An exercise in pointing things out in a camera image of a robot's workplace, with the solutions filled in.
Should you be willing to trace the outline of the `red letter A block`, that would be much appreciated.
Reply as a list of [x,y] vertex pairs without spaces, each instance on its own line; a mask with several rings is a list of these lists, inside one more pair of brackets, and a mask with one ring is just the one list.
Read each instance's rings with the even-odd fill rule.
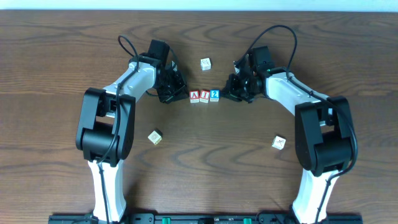
[[190,91],[190,103],[200,102],[200,92],[198,90]]

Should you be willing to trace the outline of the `blue number 2 block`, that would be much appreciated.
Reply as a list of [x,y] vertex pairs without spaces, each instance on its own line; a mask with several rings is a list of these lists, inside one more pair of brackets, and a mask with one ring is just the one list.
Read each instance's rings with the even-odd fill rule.
[[211,90],[210,91],[210,101],[218,102],[220,100],[220,91],[219,90]]

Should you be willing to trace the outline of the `red letter I block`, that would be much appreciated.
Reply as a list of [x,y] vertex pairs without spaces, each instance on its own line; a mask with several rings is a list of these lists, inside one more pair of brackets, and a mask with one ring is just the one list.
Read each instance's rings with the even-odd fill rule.
[[209,101],[210,101],[210,91],[202,90],[200,92],[199,100],[200,100],[201,103],[209,103]]

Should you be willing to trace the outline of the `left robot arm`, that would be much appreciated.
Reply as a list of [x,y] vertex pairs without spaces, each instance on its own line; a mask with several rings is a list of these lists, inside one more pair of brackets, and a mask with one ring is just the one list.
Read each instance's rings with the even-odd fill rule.
[[163,103],[188,96],[175,62],[146,57],[131,60],[113,83],[89,88],[83,95],[75,143],[93,176],[93,218],[98,223],[119,223],[125,217],[124,161],[134,140],[136,103],[151,88]]

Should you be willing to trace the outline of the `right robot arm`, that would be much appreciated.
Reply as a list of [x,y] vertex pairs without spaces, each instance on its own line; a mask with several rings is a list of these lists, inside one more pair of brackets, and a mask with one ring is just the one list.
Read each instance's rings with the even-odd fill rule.
[[290,221],[325,221],[335,182],[358,156],[348,100],[316,92],[285,67],[237,69],[221,91],[222,97],[237,102],[251,103],[257,95],[280,103],[295,118],[295,153],[303,172]]

